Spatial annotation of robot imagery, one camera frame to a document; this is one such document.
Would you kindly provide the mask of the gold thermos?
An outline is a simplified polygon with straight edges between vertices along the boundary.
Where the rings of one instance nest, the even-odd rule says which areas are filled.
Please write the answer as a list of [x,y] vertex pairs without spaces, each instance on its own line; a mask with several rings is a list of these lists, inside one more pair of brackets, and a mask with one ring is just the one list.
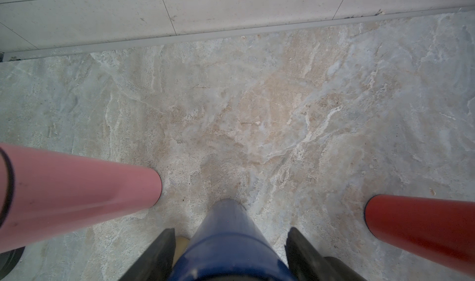
[[175,241],[176,244],[175,244],[175,251],[174,251],[174,257],[173,257],[173,263],[172,263],[173,267],[178,262],[178,259],[187,250],[189,242],[190,242],[190,240],[184,236],[177,236],[175,240],[176,240]]

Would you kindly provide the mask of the blue thermos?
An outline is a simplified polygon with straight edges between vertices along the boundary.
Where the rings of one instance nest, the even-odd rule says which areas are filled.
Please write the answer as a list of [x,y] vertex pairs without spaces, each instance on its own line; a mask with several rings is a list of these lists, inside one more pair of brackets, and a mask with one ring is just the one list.
[[172,281],[293,281],[295,276],[233,199],[215,203],[169,276]]

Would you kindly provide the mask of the pink thermos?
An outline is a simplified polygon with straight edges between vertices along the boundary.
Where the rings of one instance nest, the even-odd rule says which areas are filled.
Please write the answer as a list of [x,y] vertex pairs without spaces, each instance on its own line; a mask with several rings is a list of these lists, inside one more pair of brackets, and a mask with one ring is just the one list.
[[151,168],[1,144],[1,252],[154,206]]

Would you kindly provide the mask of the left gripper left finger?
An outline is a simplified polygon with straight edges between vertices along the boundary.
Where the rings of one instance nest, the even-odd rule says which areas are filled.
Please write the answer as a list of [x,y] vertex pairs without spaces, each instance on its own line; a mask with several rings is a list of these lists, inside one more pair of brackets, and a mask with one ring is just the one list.
[[167,281],[176,249],[175,229],[164,229],[120,281]]

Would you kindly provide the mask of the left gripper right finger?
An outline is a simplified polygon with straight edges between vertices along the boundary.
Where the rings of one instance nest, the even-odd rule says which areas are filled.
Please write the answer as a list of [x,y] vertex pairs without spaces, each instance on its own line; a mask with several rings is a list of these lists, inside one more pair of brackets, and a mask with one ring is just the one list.
[[299,281],[365,281],[343,261],[323,257],[295,227],[288,232],[285,245],[290,271]]

